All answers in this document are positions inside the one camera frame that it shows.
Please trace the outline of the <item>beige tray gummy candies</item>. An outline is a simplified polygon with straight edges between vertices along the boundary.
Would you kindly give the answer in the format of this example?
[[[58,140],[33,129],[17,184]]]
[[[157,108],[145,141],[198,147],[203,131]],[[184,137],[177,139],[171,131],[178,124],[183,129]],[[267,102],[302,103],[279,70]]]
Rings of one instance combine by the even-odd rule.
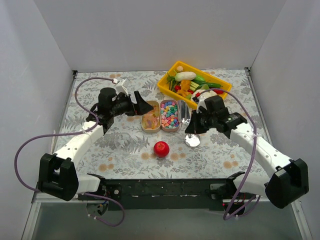
[[[153,110],[141,117],[141,127],[145,133],[157,133],[161,129],[160,104],[155,100],[147,101],[153,107]]]

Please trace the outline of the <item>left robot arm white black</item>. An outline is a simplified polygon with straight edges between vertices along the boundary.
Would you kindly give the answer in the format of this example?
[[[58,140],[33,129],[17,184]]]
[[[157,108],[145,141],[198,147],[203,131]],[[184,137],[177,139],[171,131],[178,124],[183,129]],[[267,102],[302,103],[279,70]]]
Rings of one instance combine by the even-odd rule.
[[[90,109],[80,134],[74,136],[56,152],[44,154],[40,159],[37,188],[40,192],[69,201],[76,194],[89,193],[95,200],[106,196],[106,187],[101,177],[78,175],[76,166],[83,155],[97,140],[102,138],[114,123],[114,118],[125,114],[129,117],[142,116],[151,110],[138,91],[136,102],[125,91],[117,93],[114,88],[100,90],[98,102]]]

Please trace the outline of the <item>silver jar lid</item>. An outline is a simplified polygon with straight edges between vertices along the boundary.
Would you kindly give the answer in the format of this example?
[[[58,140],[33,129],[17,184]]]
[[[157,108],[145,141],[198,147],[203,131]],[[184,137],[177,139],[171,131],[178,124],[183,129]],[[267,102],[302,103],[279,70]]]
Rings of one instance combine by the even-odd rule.
[[[184,143],[187,146],[194,148],[200,145],[201,138],[198,134],[186,134],[184,137]]]

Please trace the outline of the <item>metal scoop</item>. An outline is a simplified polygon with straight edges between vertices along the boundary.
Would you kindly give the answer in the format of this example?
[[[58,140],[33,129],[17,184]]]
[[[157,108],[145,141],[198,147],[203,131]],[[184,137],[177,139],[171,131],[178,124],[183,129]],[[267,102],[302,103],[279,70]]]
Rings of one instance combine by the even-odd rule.
[[[191,120],[190,111],[187,103],[184,100],[178,100],[178,119],[181,124],[188,126]]]

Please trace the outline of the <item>pink tray colourful candies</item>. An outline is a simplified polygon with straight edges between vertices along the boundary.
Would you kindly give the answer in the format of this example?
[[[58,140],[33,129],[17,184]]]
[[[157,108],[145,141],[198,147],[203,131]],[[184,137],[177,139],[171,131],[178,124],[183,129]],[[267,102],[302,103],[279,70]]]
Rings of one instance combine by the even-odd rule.
[[[178,103],[175,100],[163,100],[160,103],[161,129],[165,132],[177,132],[180,127]]]

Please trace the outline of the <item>clear glass jar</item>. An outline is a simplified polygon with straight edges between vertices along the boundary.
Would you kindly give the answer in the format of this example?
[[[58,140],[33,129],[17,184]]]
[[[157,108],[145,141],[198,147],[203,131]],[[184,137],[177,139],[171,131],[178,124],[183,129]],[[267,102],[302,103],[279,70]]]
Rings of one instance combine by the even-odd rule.
[[[115,135],[115,147],[122,156],[129,156],[134,151],[133,138],[126,132],[120,132]]]

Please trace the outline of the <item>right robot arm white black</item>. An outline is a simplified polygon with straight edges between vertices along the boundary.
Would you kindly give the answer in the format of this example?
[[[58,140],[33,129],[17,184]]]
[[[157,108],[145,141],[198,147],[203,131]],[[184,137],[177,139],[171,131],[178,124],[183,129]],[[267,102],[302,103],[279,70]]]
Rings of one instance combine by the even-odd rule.
[[[204,134],[215,129],[250,153],[267,173],[266,179],[244,172],[228,177],[226,192],[230,198],[237,199],[243,193],[260,195],[283,209],[309,192],[308,166],[302,159],[291,159],[258,136],[242,115],[229,112],[220,96],[204,98],[197,93],[193,99],[197,108],[185,133]]]

